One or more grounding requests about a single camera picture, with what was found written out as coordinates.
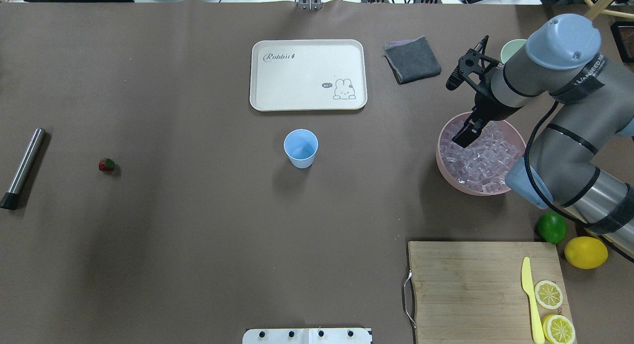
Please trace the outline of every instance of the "lemon half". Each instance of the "lemon half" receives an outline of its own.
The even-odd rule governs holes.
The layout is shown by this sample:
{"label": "lemon half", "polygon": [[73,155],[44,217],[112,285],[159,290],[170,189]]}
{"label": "lemon half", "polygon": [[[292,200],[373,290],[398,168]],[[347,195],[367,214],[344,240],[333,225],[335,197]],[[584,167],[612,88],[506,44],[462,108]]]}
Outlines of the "lemon half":
{"label": "lemon half", "polygon": [[535,285],[537,303],[547,309],[557,309],[564,302],[561,288],[551,281],[539,281]]}
{"label": "lemon half", "polygon": [[575,327],[563,315],[546,315],[542,328],[546,339],[553,344],[572,344],[575,341]]}

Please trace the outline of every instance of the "lime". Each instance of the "lime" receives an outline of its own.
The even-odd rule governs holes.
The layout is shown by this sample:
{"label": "lime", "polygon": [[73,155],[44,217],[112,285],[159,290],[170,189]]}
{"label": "lime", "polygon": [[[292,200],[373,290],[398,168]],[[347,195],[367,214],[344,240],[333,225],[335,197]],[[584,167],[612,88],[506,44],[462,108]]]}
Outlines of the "lime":
{"label": "lime", "polygon": [[589,270],[599,267],[607,260],[607,247],[601,240],[589,236],[579,236],[566,244],[564,255],[571,265]]}
{"label": "lime", "polygon": [[547,309],[557,309],[564,303],[564,294],[561,288],[551,281],[539,281],[535,285],[535,298],[537,303]]}
{"label": "lime", "polygon": [[551,244],[559,244],[566,237],[567,229],[568,225],[564,217],[554,211],[539,216],[537,220],[537,232],[541,238]]}
{"label": "lime", "polygon": [[553,344],[572,344],[575,342],[575,327],[570,319],[563,315],[546,315],[542,328],[546,339]]}

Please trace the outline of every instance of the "cutting board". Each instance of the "cutting board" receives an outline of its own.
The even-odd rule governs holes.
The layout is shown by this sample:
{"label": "cutting board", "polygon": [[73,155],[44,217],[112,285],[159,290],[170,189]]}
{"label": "cutting board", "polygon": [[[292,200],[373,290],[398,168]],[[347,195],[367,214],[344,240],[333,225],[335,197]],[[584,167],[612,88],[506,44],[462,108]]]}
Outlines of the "cutting board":
{"label": "cutting board", "polygon": [[528,297],[521,284],[525,256],[533,285],[553,281],[564,293],[557,310],[537,305],[541,319],[562,314],[575,323],[553,244],[410,241],[408,253],[418,344],[531,344]]}

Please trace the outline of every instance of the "yellow lemon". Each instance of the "yellow lemon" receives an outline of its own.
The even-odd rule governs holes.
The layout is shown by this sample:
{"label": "yellow lemon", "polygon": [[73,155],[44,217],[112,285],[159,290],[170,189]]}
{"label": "yellow lemon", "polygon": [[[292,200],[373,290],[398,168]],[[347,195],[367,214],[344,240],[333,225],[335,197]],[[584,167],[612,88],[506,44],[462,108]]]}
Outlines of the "yellow lemon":
{"label": "yellow lemon", "polygon": [[542,328],[546,339],[553,344],[572,344],[575,341],[575,327],[563,315],[546,315]]}
{"label": "yellow lemon", "polygon": [[564,302],[561,288],[551,281],[539,281],[535,285],[537,303],[547,309],[557,309]]}
{"label": "yellow lemon", "polygon": [[566,260],[580,269],[594,269],[607,260],[607,247],[593,237],[580,236],[573,238],[564,247]]}

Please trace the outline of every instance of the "plastic cup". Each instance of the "plastic cup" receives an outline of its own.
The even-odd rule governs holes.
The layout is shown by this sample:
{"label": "plastic cup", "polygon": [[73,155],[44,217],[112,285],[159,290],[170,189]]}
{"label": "plastic cup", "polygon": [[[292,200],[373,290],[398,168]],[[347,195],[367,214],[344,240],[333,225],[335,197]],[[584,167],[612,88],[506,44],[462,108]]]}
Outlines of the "plastic cup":
{"label": "plastic cup", "polygon": [[505,63],[509,61],[513,55],[522,48],[526,44],[526,39],[513,39],[512,41],[507,42],[502,47],[502,51],[500,53],[500,61]]}
{"label": "plastic cup", "polygon": [[284,152],[297,168],[308,168],[313,164],[317,147],[317,137],[307,129],[296,129],[284,139]]}

